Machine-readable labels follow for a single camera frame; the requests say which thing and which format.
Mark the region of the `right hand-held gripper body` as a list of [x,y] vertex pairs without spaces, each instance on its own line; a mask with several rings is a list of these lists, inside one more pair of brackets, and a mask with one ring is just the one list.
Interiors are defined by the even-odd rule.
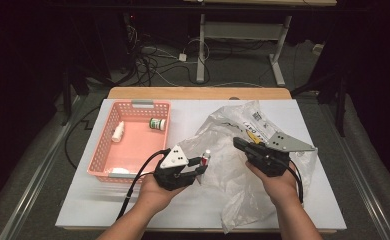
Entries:
[[291,153],[314,151],[315,147],[283,132],[276,132],[261,151],[261,159],[248,159],[268,177],[282,176],[289,167]]

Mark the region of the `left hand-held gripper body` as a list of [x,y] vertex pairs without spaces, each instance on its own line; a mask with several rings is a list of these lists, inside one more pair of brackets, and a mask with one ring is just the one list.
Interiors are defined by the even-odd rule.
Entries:
[[179,145],[169,149],[168,153],[158,162],[154,178],[158,185],[166,190],[175,190],[187,187],[194,183],[196,178],[184,177],[182,172],[188,164],[188,158]]

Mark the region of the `clear smiley plastic bag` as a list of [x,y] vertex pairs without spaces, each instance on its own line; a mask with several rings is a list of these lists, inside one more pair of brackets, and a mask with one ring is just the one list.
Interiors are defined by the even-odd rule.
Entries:
[[[180,142],[190,157],[206,149],[211,151],[209,167],[201,183],[225,194],[221,207],[224,232],[259,222],[275,212],[261,181],[245,166],[247,156],[243,150],[233,146],[233,138],[267,142],[276,132],[283,131],[261,110],[260,102],[249,101],[218,108],[206,118],[193,137]],[[297,182],[298,197],[303,199],[315,170],[318,149],[291,153],[290,157],[290,163],[295,165],[291,174]]]

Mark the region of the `pink plastic basket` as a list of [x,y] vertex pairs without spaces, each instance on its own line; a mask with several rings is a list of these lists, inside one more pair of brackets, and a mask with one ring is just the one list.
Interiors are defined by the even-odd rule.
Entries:
[[[98,115],[94,147],[87,173],[101,182],[130,182],[156,151],[166,148],[171,103],[159,100],[107,99]],[[164,131],[151,129],[149,120],[166,120]],[[124,122],[120,142],[112,135]]]

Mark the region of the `small green white bottle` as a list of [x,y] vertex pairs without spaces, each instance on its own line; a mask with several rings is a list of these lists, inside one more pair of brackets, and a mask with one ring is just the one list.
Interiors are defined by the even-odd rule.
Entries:
[[151,129],[157,129],[157,130],[164,131],[166,128],[166,120],[159,119],[159,118],[151,118],[149,120],[149,127]]

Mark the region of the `white dropper bottle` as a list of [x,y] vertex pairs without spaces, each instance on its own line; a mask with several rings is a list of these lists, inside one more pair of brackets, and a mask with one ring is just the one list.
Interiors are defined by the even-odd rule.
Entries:
[[124,122],[121,121],[114,130],[114,133],[112,135],[112,141],[115,143],[120,142],[123,134],[124,134]]

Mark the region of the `person's left hand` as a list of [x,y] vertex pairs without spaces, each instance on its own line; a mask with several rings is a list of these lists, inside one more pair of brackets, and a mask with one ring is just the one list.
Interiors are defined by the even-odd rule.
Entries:
[[138,199],[134,209],[144,216],[152,218],[157,213],[164,210],[172,199],[185,190],[181,187],[175,190],[166,190],[160,187],[152,174],[143,178]]

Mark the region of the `person's right hand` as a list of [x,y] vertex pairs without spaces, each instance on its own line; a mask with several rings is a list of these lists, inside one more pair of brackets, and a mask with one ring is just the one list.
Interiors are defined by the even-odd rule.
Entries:
[[253,164],[246,162],[246,166],[261,180],[266,193],[277,209],[289,210],[293,207],[301,207],[296,181],[289,171],[282,176],[268,177]]

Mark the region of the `white table board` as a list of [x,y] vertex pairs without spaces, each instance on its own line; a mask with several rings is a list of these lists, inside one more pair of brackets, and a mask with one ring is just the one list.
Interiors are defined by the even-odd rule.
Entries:
[[[244,104],[250,100],[159,101],[171,103],[166,148],[173,148],[175,145],[180,146],[181,141],[193,137],[206,118],[218,108]],[[261,110],[284,133],[317,148],[310,138],[296,101],[254,101],[260,102]],[[56,221],[59,227],[107,228],[116,220],[121,210],[130,210],[138,197],[140,186],[134,180],[101,182],[87,173],[97,144],[96,123],[97,120]],[[139,171],[153,171],[161,158],[158,152],[159,150],[153,153]],[[150,221],[148,227],[152,231],[224,232],[221,224],[221,207],[224,201],[225,194],[222,191],[203,185],[200,179],[178,194],[165,210]],[[335,232],[345,229],[345,221],[319,157],[316,160],[309,189],[303,198],[303,206],[320,231]],[[230,232],[271,231],[277,227],[275,210],[264,220],[236,227]]]

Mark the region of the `black stand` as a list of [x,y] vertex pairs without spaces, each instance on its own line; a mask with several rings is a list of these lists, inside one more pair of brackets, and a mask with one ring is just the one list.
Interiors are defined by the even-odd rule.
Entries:
[[308,83],[295,88],[290,92],[290,95],[295,97],[304,92],[318,91],[317,101],[319,104],[335,103],[335,127],[339,135],[344,137],[346,90],[347,81],[345,71],[342,68],[336,68],[322,77],[309,80]]
[[63,85],[63,109],[64,117],[62,125],[65,126],[72,115],[71,89],[77,95],[86,96],[89,92],[84,75],[78,67],[68,67],[62,74]]

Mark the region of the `metal floor rail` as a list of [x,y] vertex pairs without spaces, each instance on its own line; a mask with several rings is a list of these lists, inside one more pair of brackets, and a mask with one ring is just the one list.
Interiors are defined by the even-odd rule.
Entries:
[[16,240],[86,99],[86,96],[74,97],[70,115],[66,114],[66,104],[63,104],[64,111],[57,113],[38,133],[15,168],[9,189],[16,189],[21,195],[0,233],[0,240]]
[[353,106],[349,106],[343,117],[342,131],[336,128],[332,107],[323,105],[321,111],[344,152],[348,172],[366,208],[367,216],[378,232],[379,239],[390,240],[389,171],[372,145]]

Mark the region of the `white metal desk frame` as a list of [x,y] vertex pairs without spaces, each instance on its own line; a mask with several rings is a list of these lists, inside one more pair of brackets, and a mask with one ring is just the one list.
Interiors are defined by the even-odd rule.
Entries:
[[[307,10],[315,10],[325,7],[335,7],[337,0],[185,0],[193,2],[199,7],[213,7],[219,4],[241,9],[243,5],[258,9],[260,7],[288,7],[294,10],[296,7],[305,7]],[[256,23],[242,18],[235,20],[211,20],[205,13],[200,14],[199,42],[197,57],[196,82],[205,83],[207,77],[206,61],[211,53],[211,48],[206,43],[207,39],[220,40],[272,40],[277,42],[274,53],[268,55],[269,65],[274,75],[274,80],[279,87],[286,85],[283,78],[279,58],[286,40],[292,20],[291,14],[286,14],[279,23]]]

